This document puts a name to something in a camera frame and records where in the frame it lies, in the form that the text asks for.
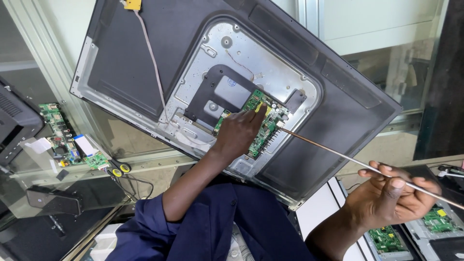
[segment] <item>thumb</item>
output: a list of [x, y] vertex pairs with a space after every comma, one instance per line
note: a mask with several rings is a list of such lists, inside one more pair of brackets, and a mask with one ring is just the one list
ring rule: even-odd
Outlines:
[[382, 188], [380, 197], [374, 202], [374, 213], [385, 220], [393, 219], [396, 202], [400, 198], [405, 184], [406, 182], [399, 177], [388, 180]]

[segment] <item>scissors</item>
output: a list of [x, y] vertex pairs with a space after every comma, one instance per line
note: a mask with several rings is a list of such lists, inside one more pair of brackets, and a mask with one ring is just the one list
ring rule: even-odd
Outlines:
[[113, 159], [113, 157], [111, 157], [106, 151], [103, 150], [103, 148], [98, 145], [91, 137], [90, 135], [86, 134], [85, 137], [93, 143], [93, 145], [98, 149], [100, 150], [100, 152], [106, 157], [106, 159], [108, 160], [108, 163], [111, 165], [111, 168], [113, 169], [111, 172], [113, 173], [113, 175], [115, 175], [116, 177], [121, 177], [122, 176], [122, 173], [129, 173], [132, 168], [130, 167], [130, 165], [126, 162], [120, 162], [116, 159]]

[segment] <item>hand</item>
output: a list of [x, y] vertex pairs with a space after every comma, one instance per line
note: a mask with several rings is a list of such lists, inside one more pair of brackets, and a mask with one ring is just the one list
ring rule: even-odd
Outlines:
[[410, 178], [406, 171], [370, 161], [369, 165], [391, 176], [387, 178], [369, 169], [359, 170], [361, 177], [370, 179], [351, 192], [343, 208], [363, 229], [381, 228], [419, 219], [432, 208], [436, 199], [406, 186], [405, 180], [424, 189], [441, 194], [440, 187], [423, 177]]
[[267, 105], [263, 103], [257, 113], [254, 110], [241, 111], [225, 118], [218, 139], [210, 151], [221, 155], [221, 158], [229, 164], [248, 153], [248, 148], [266, 117], [266, 107]]

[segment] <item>blue uniform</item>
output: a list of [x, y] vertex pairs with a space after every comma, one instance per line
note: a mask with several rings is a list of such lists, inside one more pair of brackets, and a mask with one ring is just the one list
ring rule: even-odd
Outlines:
[[107, 260], [225, 261], [233, 222], [256, 261], [315, 260], [268, 191], [231, 183], [208, 187], [179, 223], [166, 221], [161, 197], [137, 202]]

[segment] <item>glass table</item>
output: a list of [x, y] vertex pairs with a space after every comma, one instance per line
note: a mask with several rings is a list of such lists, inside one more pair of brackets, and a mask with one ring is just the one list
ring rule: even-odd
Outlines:
[[[418, 130], [424, 108], [447, 1], [412, 2], [403, 8], [406, 11], [398, 14], [402, 24], [389, 18], [402, 1], [382, 1], [384, 6], [379, 14], [378, 7], [370, 6], [368, 1], [356, 1], [350, 6], [342, 0], [327, 3], [276, 0], [283, 10], [404, 107], [404, 113], [380, 135]], [[75, 65], [69, 65], [71, 62], [60, 47], [65, 43], [57, 40], [58, 32], [53, 30], [40, 6], [0, 1], [0, 24], [0, 76], [35, 105], [59, 103], [70, 128], [78, 134], [91, 135], [112, 157], [128, 162], [134, 177], [148, 178], [156, 186], [161, 181], [150, 176], [196, 162], [72, 96], [69, 86], [73, 76], [71, 68]], [[51, 134], [46, 126], [36, 139]], [[8, 166], [11, 173], [0, 176], [0, 200], [17, 218], [51, 213], [28, 204], [25, 190], [34, 185], [57, 190], [76, 188], [89, 198], [90, 203], [84, 210], [127, 204], [131, 202], [126, 196], [127, 190], [132, 189], [135, 194], [135, 184], [122, 184], [126, 190], [123, 191], [114, 187], [109, 175], [91, 170], [86, 164], [66, 167], [69, 174], [62, 181], [51, 169], [40, 165], [25, 150]], [[165, 176], [168, 181], [172, 177], [169, 175]], [[168, 181], [158, 193], [168, 187]], [[140, 188], [137, 184], [137, 190], [146, 191], [146, 184]], [[138, 191], [137, 195], [141, 198], [142, 192]]]

